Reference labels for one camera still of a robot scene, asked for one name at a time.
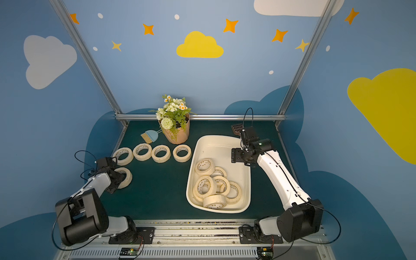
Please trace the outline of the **cream plastic storage box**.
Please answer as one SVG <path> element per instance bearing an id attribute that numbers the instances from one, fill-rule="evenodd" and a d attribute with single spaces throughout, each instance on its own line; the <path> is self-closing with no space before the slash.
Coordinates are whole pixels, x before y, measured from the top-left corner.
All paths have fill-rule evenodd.
<path id="1" fill-rule="evenodd" d="M 188 176 L 186 198 L 196 209 L 215 213 L 242 213 L 251 202 L 251 172 L 231 161 L 240 139 L 205 135 L 196 144 Z"/>

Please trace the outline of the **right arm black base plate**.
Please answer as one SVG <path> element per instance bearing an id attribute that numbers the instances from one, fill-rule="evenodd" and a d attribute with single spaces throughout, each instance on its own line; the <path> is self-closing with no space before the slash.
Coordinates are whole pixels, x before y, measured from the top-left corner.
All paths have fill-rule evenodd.
<path id="1" fill-rule="evenodd" d="M 246 224 L 240 226 L 238 232 L 240 244 L 283 244 L 282 237 L 256 234 L 255 228 Z"/>

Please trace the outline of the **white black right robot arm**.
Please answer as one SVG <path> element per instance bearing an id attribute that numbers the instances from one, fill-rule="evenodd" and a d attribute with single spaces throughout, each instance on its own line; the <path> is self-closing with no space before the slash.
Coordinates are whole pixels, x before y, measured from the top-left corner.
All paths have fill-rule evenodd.
<path id="1" fill-rule="evenodd" d="M 278 193 L 284 212 L 277 217 L 257 220 L 257 236 L 280 235 L 287 242 L 304 238 L 320 230 L 323 205 L 312 200 L 284 165 L 270 139 L 260 139 L 253 127 L 240 130 L 241 148 L 233 148 L 232 163 L 258 165 Z"/>

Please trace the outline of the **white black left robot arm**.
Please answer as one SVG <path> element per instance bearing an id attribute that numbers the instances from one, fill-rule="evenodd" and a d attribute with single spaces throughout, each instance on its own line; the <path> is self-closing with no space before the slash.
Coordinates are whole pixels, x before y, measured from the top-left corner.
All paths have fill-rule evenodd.
<path id="1" fill-rule="evenodd" d="M 54 227 L 59 228 L 64 245 L 70 247 L 97 237 L 109 237 L 109 244 L 134 244 L 141 241 L 134 221 L 129 216 L 110 217 L 101 202 L 104 192 L 115 193 L 127 179 L 116 171 L 117 158 L 96 160 L 97 169 L 74 195 L 55 204 Z"/>

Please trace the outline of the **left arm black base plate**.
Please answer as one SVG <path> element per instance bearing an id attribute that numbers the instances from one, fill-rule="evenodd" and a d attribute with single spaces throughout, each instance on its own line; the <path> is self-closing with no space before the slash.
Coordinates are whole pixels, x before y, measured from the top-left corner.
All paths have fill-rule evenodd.
<path id="1" fill-rule="evenodd" d="M 136 227 L 136 231 L 127 230 L 114 237 L 110 237 L 109 244 L 115 245 L 139 245 L 152 244 L 154 239 L 155 227 Z"/>

